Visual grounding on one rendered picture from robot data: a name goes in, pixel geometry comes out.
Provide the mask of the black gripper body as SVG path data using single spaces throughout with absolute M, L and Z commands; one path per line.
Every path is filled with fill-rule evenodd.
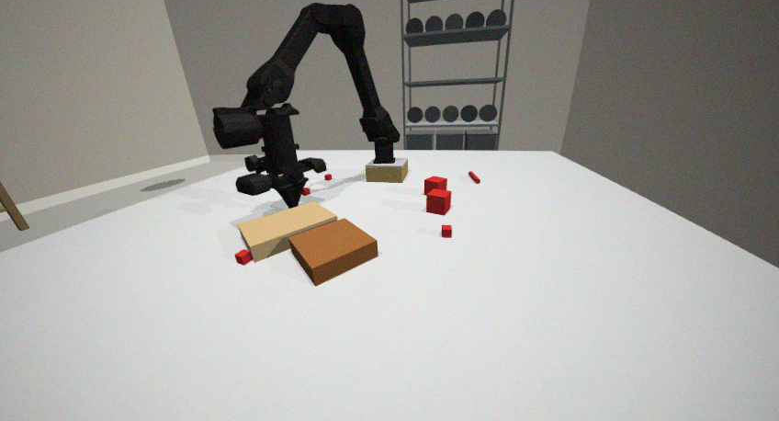
M 302 179 L 305 177 L 304 172 L 312 169 L 316 173 L 326 171 L 326 163 L 321 158 L 308 157 L 298 160 L 296 154 L 298 149 L 299 145 L 294 144 L 294 139 L 264 142 L 261 150 L 266 153 L 269 164 L 266 171 L 271 173 L 266 175 L 254 173 L 238 177 L 235 183 L 238 192 L 255 196 L 269 191 L 272 186 L 280 188 L 288 185 L 289 179 Z

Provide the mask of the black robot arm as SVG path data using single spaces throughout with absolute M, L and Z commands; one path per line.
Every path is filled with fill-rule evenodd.
M 289 115 L 299 111 L 285 102 L 294 85 L 294 73 L 317 33 L 330 34 L 344 54 L 355 82 L 363 117 L 359 120 L 369 142 L 375 142 L 373 164 L 394 164 L 393 143 L 400 133 L 390 114 L 380 105 L 364 50 L 366 30 L 359 8 L 348 4 L 312 3 L 301 9 L 298 19 L 275 54 L 255 71 L 246 84 L 248 93 L 240 108 L 214 108 L 213 131 L 219 146 L 226 150 L 263 142 L 293 139 Z M 257 110 L 266 110 L 256 115 Z M 380 138 L 381 137 L 381 138 Z

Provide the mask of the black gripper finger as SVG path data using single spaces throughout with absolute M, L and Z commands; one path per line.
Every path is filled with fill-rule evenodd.
M 303 191 L 303 189 L 304 189 L 304 187 L 306 185 L 306 182 L 309 181 L 309 180 L 310 179 L 308 177 L 304 177 L 304 178 L 299 179 L 299 180 L 292 180 L 292 179 L 288 180 L 288 183 L 294 184 L 294 193 L 295 193 L 295 204 L 296 204 L 296 207 L 299 206 L 299 200 L 300 200 L 302 191 Z
M 296 207 L 296 204 L 295 204 L 295 193 L 294 193 L 294 184 L 288 183 L 288 185 L 285 185 L 285 186 L 280 187 L 280 188 L 274 187 L 274 186 L 272 186 L 271 188 L 274 188 L 276 190 L 276 192 L 286 202 L 286 204 L 288 205 L 288 207 L 290 209 Z

